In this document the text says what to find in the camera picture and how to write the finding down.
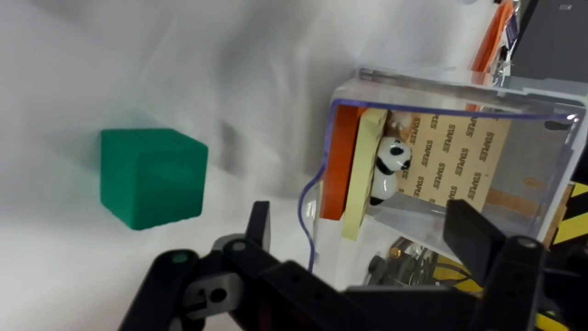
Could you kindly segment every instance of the panda figurine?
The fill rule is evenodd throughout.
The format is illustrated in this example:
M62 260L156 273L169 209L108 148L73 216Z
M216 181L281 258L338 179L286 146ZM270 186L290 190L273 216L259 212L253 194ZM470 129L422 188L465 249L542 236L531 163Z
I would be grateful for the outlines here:
M378 207L398 192L397 172L409 168L409 148L395 137L384 137L373 170L369 205Z

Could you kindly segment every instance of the clear plastic box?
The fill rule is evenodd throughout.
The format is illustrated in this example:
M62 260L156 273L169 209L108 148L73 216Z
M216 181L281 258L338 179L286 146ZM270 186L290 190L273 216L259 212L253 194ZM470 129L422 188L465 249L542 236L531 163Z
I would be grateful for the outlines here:
M509 131L488 188L492 196L488 194L477 210L505 234L542 242L586 146L586 100L556 93L556 85L547 91L542 82L533 85L523 80L521 85L510 78L509 87L516 89L485 87L479 82L485 78L472 74L402 76L360 71L334 93L330 107L386 109L455 120L463 117L507 120ZM514 203L499 203L496 192ZM439 201L431 205L397 194L367 214L408 240L452 256L442 243L444 209Z

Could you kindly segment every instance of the white table surface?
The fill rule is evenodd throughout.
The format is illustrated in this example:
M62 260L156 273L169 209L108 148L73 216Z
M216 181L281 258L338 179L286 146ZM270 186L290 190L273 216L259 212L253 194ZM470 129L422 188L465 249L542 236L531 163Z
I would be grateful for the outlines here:
M1 0L0 330L106 331L154 256L205 255L272 201L272 253L307 262L295 196L325 109L362 63L468 69L490 0ZM130 232L99 207L97 131L174 128L209 146L204 214ZM318 275L360 284L395 232L318 227ZM226 319L209 330L235 330Z

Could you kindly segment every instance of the green block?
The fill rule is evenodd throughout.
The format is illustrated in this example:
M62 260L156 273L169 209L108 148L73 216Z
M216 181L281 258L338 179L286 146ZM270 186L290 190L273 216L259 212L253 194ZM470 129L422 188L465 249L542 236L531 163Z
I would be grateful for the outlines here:
M171 129L101 131L101 203L132 231L202 214L207 148Z

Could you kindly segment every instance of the green cube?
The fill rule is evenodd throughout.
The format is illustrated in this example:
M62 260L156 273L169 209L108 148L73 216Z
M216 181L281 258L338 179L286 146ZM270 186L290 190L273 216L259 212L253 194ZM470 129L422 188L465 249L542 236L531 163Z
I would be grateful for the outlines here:
M101 203L132 231L202 214L207 148L171 129L101 131Z

